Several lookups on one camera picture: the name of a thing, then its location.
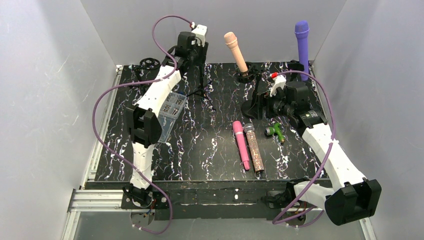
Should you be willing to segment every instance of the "black marble table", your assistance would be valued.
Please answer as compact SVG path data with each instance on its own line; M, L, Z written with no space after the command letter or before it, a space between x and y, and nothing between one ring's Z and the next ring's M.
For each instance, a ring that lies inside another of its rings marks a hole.
M263 69L259 92L266 91L271 85L266 80L270 73L287 69L286 62L254 63ZM159 70L142 71L142 79L154 79ZM173 126L166 143L158 143L153 152L153 181L280 181L312 177L320 162L312 149L289 125L285 117L250 120L242 116L241 104L251 98L255 81L242 84L236 81L234 63L206 64L202 69L204 82L210 82L206 94L210 101L192 95ZM134 82L136 76L128 66L122 71L120 83ZM199 85L199 68L192 68L174 88L174 92L189 94ZM310 104L321 109L315 85L309 80ZM134 104L143 95L141 87L127 87L117 90L113 111L105 137L105 143L133 160L133 149L124 121L125 107ZM256 173L245 171L241 164L239 150L233 134L232 123L252 123L260 148L265 171ZM286 142L281 145L276 136L266 137L265 128L276 122L281 123ZM113 154L103 149L97 167L95 182L128 183L133 169ZM327 178L325 172L320 177Z

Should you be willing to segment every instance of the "green hose nozzle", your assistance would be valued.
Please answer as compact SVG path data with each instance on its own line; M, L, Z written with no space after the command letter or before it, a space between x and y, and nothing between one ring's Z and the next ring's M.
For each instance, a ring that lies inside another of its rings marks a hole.
M274 134L277 134L279 142L283 144L286 141L286 138L281 133L280 126L281 124L277 122L276 124L274 124L274 126L267 127L265 129L265 135L272 136Z

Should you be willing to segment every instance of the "metal frame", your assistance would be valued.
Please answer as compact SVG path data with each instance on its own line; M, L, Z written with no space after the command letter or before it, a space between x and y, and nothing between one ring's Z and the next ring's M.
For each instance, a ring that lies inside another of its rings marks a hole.
M119 84L121 80L123 66L116 65L116 77L113 81L113 86ZM101 124L99 127L99 135L102 139L105 138L108 130L110 116L114 105L117 90L113 90L107 100L107 105L103 113ZM317 91L319 100L321 101L320 91ZM84 177L81 182L81 190L74 190L69 202L69 208L66 218L65 227L62 234L62 240L73 240L77 231L77 226L80 220L81 212L146 212L146 209L121 209L123 192L122 190L85 190L87 182L93 181L96 176L97 167L99 164L102 145L96 141L90 155L90 161L86 168ZM295 212L297 208L290 208L289 212ZM364 218L359 221L362 228L362 233L365 240L376 240L373 227L369 218Z

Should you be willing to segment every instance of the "purple cable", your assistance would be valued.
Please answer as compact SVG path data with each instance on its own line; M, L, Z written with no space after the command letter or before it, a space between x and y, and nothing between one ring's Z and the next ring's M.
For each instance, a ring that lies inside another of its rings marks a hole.
M189 21L189 20L187 20L186 18L184 18L184 17L182 17L182 16L177 16L177 15L166 15L166 16L163 16L163 17L161 17L159 20L157 20L156 21L156 23L153 25L153 28L152 28L152 30L151 30L151 35L152 35L152 37L153 37L153 41L154 41L154 43L160 48L160 50L162 51L162 52L164 52L169 58L171 58L172 59L172 61L173 61L173 64L174 64L174 68L173 68L173 70L168 74L168 75L166 75L166 76L164 76L163 78L161 78L161 79L167 79L167 78L169 78L176 70L177 70L177 62L176 62L176 60L175 60L175 58L173 58L163 47L161 47L160 45L159 45L159 43L158 43L158 41L156 40L156 37L155 37L155 27L156 27L156 25L161 21L161 20L163 20L163 19L166 19L166 18L178 18L178 19L182 19L182 20L184 20L184 21L186 21L187 23L189 23L189 24L191 24L192 22L191 21ZM151 83L155 83L155 82L159 82L159 81L161 81L161 79L154 79L154 80L149 80L149 81L141 81L141 82L129 82L129 83L124 83L124 84L120 84L120 85L116 85L116 86L114 86L114 87L111 87L111 88L109 88L108 90L106 90L104 93L102 93L101 95L100 95L100 97L97 99L97 101L95 102L95 104L94 104L94 109L93 109L93 114L92 114L92 127L93 127L93 131L94 131L94 134L95 134L95 137L97 138L97 140L103 145L103 147L105 147L109 152L111 152L112 154L114 154L115 156L117 156L119 159L121 159L122 161L124 161L126 164L128 164L128 165L130 165L138 174L140 174L140 176L146 181L146 182L148 182L150 185L152 185L155 189L157 189L161 194L163 194L164 196L165 196L165 198L166 198L166 200L168 201L168 203L169 203L169 211L170 211L170 214L169 214L169 222L168 222L168 224L165 226L165 228L162 230L162 231L153 231L153 230L150 230L150 229L147 229L147 228L144 228L144 227L141 227L141 226L139 226L139 225L135 225L134 224L134 226L136 226L137 228L139 228L139 229L141 229L141 230L144 230L144 231L146 231L146 232L149 232L149 233L151 233L151 234L156 234L156 235L158 235L158 234L161 234L161 233L163 233L163 232L165 232L168 228L169 228L169 226L170 226L170 224L171 224L171 220L172 220L172 217L173 217L173 207L172 207L172 204L171 204L171 199L170 199L170 197L162 190L162 189L160 189L156 184L154 184L153 182L151 182L151 181L149 181L149 179L147 179L147 177L145 177L143 174L142 174L142 172L136 167L136 166L134 166L134 164L133 163L131 163L130 161L128 161L127 159L125 159L123 156L121 156L121 155L119 155L116 151L114 151L114 150L112 150L108 145L106 145L106 143L100 138L100 136L99 136L99 133L97 132L97 129L96 129L96 121L95 121L95 119L96 119L96 110L97 110L97 107L99 106L99 103L100 103L100 101L102 100L102 98L106 95L106 94L108 94L110 91L112 91L112 90L114 90L114 89L117 89L117 88L122 88L122 87L128 87L128 86L136 86L136 85L142 85L142 84L151 84Z
M310 77L312 80L314 80L316 82L316 84L318 84L318 86L321 87L322 93L324 94L325 97L325 101L328 104L328 110L330 112L330 118L331 118L331 127L332 127L332 131L331 131L331 140L334 140L336 138L336 123L334 121L333 118L333 108L332 105L329 101L329 98L327 97L327 93L323 88L323 85L312 75L303 72L303 71L297 71L297 70L289 70L289 71L283 71L278 73L279 75L283 75L283 74L304 74L308 77ZM299 199L306 193L306 191L312 186L312 184L314 184L315 180L317 180L318 176L320 175L320 172L324 169L324 165L327 162L327 159L329 158L331 149L333 147L333 143L330 142L330 144L328 144L328 150L327 153L324 156L324 159L321 162L321 166L319 166L318 170L316 171L315 175L312 177L312 179L310 180L310 182L306 185L306 187L299 193L299 195L293 199L293 201L291 201L273 220L272 220L272 224L281 224L284 223L286 221L295 219L297 217L300 217L302 215L305 215L306 213L308 213L309 211L311 211L313 208L316 208L315 206L310 207L308 210L301 212L299 214L296 214L294 216L290 216L288 218L284 218L281 220L278 220L279 218L281 218L286 212L287 210L289 210L289 208L291 208L297 201L299 201ZM322 210L322 212L318 215L318 217L316 217L312 222L304 225L303 227L309 226L311 224L313 224L316 220L318 220L319 217L321 217L321 215L324 213L324 210Z

